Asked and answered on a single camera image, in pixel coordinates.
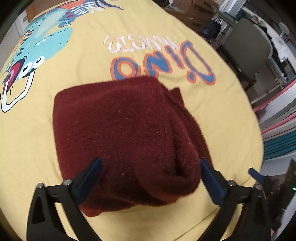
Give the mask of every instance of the dark red towel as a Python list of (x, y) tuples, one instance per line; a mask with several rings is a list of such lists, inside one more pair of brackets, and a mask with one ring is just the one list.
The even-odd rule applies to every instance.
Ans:
[(54, 138), (62, 177), (94, 157), (103, 172), (80, 206), (89, 217), (137, 204), (160, 206), (192, 193), (199, 158), (210, 155), (178, 88), (147, 76), (76, 86), (58, 93)]

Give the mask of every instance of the teal striped fabric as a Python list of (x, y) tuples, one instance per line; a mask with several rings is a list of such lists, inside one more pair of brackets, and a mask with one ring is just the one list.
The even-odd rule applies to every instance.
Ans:
[(263, 160), (283, 156), (296, 150), (296, 131), (264, 142)]

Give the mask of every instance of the chair backrest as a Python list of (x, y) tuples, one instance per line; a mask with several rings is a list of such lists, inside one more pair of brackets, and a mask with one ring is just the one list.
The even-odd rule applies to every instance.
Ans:
[(250, 78), (272, 56), (272, 45), (265, 32), (246, 18), (239, 20), (223, 48)]

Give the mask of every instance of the orange and blue lettering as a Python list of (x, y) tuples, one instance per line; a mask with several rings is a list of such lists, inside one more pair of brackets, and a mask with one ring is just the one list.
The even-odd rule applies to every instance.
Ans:
[(155, 78), (158, 78), (159, 72), (173, 72), (170, 62), (160, 51), (154, 51), (153, 54), (146, 54), (144, 56), (143, 66), (145, 68), (145, 74)]
[[(121, 65), (127, 64), (131, 68), (130, 74), (124, 74), (121, 70)], [(120, 57), (112, 59), (110, 73), (113, 80), (123, 80), (141, 76), (141, 66), (139, 66), (132, 58)]]
[[(206, 67), (208, 70), (208, 74), (203, 74), (199, 72), (190, 62), (186, 52), (190, 49), (193, 54), (200, 60), (200, 62)], [(210, 66), (204, 61), (204, 59), (198, 54), (198, 52), (193, 48), (192, 43), (189, 41), (184, 41), (180, 46), (180, 54), (183, 57), (186, 65), (191, 69), (191, 73), (187, 73), (187, 80), (191, 83), (194, 82), (194, 78), (192, 76), (193, 73), (197, 74), (207, 85), (213, 85), (216, 82), (215, 74), (213, 73)]]
[(165, 50), (172, 57), (172, 59), (175, 61), (175, 63), (177, 64), (177, 66), (179, 68), (185, 69), (184, 64), (183, 64), (181, 58), (174, 53), (174, 51), (172, 50), (172, 48), (170, 46), (166, 45), (165, 46)]

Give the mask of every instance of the bed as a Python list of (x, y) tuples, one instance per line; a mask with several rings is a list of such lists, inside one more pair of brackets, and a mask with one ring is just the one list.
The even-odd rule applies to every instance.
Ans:
[[(55, 95), (144, 74), (180, 88), (214, 168), (240, 185), (254, 184), (247, 170), (259, 169), (263, 156), (257, 119), (235, 74), (207, 42), (151, 0), (67, 1), (30, 22), (0, 74), (0, 207), (22, 240), (36, 184), (62, 182), (52, 128)], [(193, 241), (216, 213), (201, 183), (171, 205), (87, 220), (103, 240)]]

